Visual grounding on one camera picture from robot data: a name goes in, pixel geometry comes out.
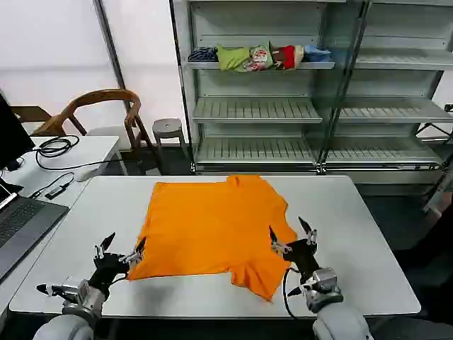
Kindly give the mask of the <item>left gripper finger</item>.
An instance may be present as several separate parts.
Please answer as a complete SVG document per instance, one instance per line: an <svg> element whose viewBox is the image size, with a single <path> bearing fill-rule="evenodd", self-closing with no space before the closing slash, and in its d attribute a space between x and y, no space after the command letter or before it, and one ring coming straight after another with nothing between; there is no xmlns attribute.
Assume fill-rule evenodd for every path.
<svg viewBox="0 0 453 340"><path fill-rule="evenodd" d="M142 254L146 244L146 238L143 237L140 239L139 243L133 249L131 254L121 256L118 261L123 264L133 264L138 263L142 260Z"/></svg>
<svg viewBox="0 0 453 340"><path fill-rule="evenodd" d="M95 245L95 256L94 260L102 260L102 259L112 259L113 254L107 252L109 246L111 245L112 241L115 238L116 233L113 232L111 235L106 237L100 244Z"/></svg>

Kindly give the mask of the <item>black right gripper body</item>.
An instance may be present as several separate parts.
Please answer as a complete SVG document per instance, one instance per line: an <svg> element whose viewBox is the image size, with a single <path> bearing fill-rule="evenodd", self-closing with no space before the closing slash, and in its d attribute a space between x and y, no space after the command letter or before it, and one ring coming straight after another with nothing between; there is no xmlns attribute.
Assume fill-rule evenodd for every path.
<svg viewBox="0 0 453 340"><path fill-rule="evenodd" d="M314 271L320 269L318 262L314 258L318 248L316 242L313 243L308 239L299 239L287 244L287 247L289 247L289 251L283 254L283 259L294 263L303 276L311 276Z"/></svg>

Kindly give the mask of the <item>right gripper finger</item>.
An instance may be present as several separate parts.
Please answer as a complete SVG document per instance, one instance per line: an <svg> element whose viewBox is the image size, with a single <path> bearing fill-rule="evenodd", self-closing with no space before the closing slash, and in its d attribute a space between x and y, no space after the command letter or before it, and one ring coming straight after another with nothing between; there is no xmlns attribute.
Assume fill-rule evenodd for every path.
<svg viewBox="0 0 453 340"><path fill-rule="evenodd" d="M307 221L298 217L299 223L302 226L302 229L306 233L306 242L308 245L317 245L317 230L312 229Z"/></svg>
<svg viewBox="0 0 453 340"><path fill-rule="evenodd" d="M291 252L291 247L286 244L281 243L276 234L274 233L272 227L269 227L270 240L271 240L271 249L276 254L289 254Z"/></svg>

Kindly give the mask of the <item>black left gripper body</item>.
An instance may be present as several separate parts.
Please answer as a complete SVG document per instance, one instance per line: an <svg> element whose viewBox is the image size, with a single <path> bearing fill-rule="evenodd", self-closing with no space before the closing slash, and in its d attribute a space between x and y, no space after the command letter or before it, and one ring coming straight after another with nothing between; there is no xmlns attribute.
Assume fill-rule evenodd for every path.
<svg viewBox="0 0 453 340"><path fill-rule="evenodd" d="M104 253L102 258L96 257L93 261L96 267L88 284L100 291L108 291L115 277L119 274L127 275L129 264L125 263L122 254Z"/></svg>

